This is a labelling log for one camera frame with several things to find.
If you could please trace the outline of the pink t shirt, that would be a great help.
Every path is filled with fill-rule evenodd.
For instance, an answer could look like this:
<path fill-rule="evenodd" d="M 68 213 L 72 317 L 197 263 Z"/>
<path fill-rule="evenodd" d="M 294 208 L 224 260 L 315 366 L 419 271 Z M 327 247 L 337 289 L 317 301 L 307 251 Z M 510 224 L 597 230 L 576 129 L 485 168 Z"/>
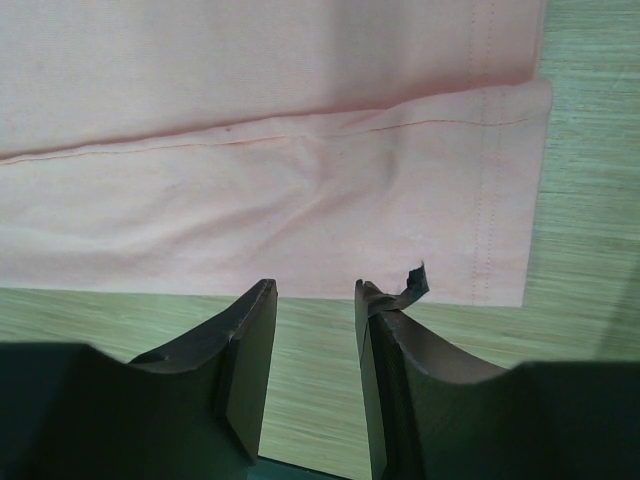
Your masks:
<path fill-rule="evenodd" d="M 6 288 L 523 301 L 543 1 L 5 1 Z"/>

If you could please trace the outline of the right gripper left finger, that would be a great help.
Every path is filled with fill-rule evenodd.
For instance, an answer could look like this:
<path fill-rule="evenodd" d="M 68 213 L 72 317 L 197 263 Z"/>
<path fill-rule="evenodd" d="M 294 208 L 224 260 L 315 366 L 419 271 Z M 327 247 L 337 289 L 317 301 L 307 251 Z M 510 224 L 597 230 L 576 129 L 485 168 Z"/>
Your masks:
<path fill-rule="evenodd" d="M 121 362 L 83 343 L 1 346 L 5 479 L 244 479 L 256 463 L 273 280 Z"/>

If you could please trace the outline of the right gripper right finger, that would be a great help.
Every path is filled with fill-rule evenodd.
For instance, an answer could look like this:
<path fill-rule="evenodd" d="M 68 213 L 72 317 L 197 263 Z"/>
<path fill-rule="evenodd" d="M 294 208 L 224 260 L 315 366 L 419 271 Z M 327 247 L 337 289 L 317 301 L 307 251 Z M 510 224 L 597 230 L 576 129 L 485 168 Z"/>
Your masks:
<path fill-rule="evenodd" d="M 355 285 L 355 328 L 376 479 L 635 479 L 639 366 L 533 361 L 505 369 L 407 314 L 399 294 Z"/>

